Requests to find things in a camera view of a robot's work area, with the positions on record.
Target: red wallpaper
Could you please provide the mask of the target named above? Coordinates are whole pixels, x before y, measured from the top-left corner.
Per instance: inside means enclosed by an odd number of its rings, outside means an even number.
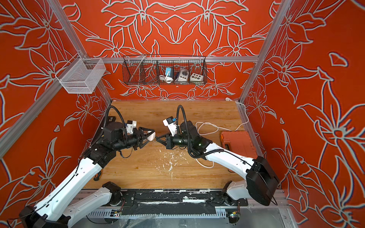
[[[246,98],[300,227],[365,224],[363,1],[294,1]]]
[[[60,0],[91,57],[131,54],[258,55],[278,0],[75,1]],[[204,86],[128,86],[119,64],[104,84],[111,97],[130,99],[238,98],[252,63],[208,66]]]
[[[75,50],[45,0],[0,2],[0,137],[64,70]],[[100,92],[51,100],[0,160],[0,227],[34,205],[76,166],[106,102]],[[20,220],[11,221],[14,227]]]
[[[0,2],[0,137],[76,51],[45,0]]]
[[[94,94],[61,89],[1,159],[0,227],[35,205],[76,167],[104,114],[107,103]],[[20,220],[11,221],[11,225]]]

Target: white cable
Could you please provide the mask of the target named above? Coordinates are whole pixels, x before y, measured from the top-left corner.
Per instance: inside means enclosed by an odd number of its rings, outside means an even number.
[[[238,125],[238,127],[234,130],[234,131],[237,131],[243,124],[246,124],[246,123],[248,123],[249,122],[249,117],[248,117],[248,115],[247,115],[247,112],[246,112],[246,106],[244,105],[244,104],[242,104],[243,105],[243,107],[244,107],[244,110],[245,110],[245,114],[246,114],[246,117],[247,117],[247,121],[246,122],[244,122],[244,123],[241,123],[240,125]],[[215,130],[215,131],[213,131],[213,132],[209,132],[209,133],[205,133],[205,134],[200,134],[199,133],[199,130],[200,130],[200,128],[204,125],[204,124],[209,124],[209,125],[212,125],[213,127],[216,127],[217,129]],[[219,127],[219,126],[217,126],[217,125],[215,125],[215,124],[212,124],[212,123],[210,123],[210,122],[196,122],[195,123],[195,128],[197,129],[197,131],[198,131],[198,134],[199,135],[209,135],[209,134],[213,134],[213,133],[216,133],[220,128],[221,129],[224,129],[224,130],[227,130],[227,131],[232,131],[232,130],[230,130],[230,129],[227,129],[227,128],[224,128],[224,127]],[[214,167],[214,162],[213,162],[213,165],[212,166],[205,166],[205,165],[203,165],[203,164],[201,164],[199,161],[198,161],[198,159],[195,159],[202,167],[205,167],[205,168],[213,168]]]
[[[199,161],[198,161],[198,159],[195,159],[196,160],[196,162],[197,163],[199,163],[199,165],[201,165],[202,167],[204,167],[204,168],[208,168],[208,169],[210,169],[210,168],[213,168],[214,167],[214,162],[213,162],[213,165],[212,166],[205,166],[205,165],[203,165],[203,164],[201,164]]]
[[[173,81],[172,77],[168,77],[168,76],[164,76],[164,75],[160,75],[160,76],[159,76],[159,79],[160,79],[161,81],[165,81],[165,82],[167,82],[167,83],[171,83],[171,82]]]

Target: wooden table surface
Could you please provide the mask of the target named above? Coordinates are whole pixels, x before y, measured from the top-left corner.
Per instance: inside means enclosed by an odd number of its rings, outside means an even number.
[[[177,106],[181,104],[186,112],[187,120],[195,122],[211,122],[217,126],[236,129],[241,123],[236,104],[228,101],[114,101],[112,105],[119,109],[125,121],[136,120],[137,127],[155,129],[160,136],[169,132],[162,121],[176,116]],[[109,115],[119,117],[111,109]],[[183,121],[180,112],[179,122]],[[216,128],[205,125],[200,133],[215,131]],[[216,133],[204,137],[221,145],[220,129]],[[131,149],[122,150],[123,156],[130,154]],[[212,162],[199,159],[211,166]],[[227,181],[240,181],[236,173],[215,164],[208,169],[200,166],[191,158],[187,150],[179,148],[166,150],[160,143],[149,142],[144,148],[132,152],[124,159],[117,152],[116,157],[102,169],[99,181],[91,179],[84,188],[98,189],[102,184],[112,181],[123,189],[209,189],[222,188]]]

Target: orange toolbox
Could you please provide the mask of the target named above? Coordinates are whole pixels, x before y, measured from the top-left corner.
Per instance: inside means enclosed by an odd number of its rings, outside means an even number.
[[[245,157],[257,158],[256,148],[247,131],[222,131],[220,141],[226,150]]]

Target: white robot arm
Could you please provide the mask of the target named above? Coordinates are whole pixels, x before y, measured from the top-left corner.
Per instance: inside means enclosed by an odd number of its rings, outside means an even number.
[[[186,121],[184,108],[180,105],[179,109],[182,110],[184,116],[184,123],[180,125],[181,132],[177,123],[170,123],[170,125],[175,124],[177,126],[176,132],[174,129],[174,131],[171,130],[172,127],[169,127],[171,133],[157,137],[156,141],[165,145],[166,149],[172,149],[174,146],[187,146],[191,157],[213,161],[234,171],[243,180],[231,182],[226,193],[234,200],[251,197],[268,206],[278,186],[279,179],[267,160],[260,156],[254,159],[238,155],[200,136],[191,121]]]
[[[125,148],[143,148],[155,136],[153,129],[136,128],[135,121],[111,122],[85,151],[78,166],[44,199],[34,207],[26,206],[20,212],[20,219],[26,228],[67,228],[85,217],[96,208],[108,204],[117,206],[122,202],[120,187],[112,182],[88,197],[69,205],[77,193],[95,175],[99,175],[116,151]]]

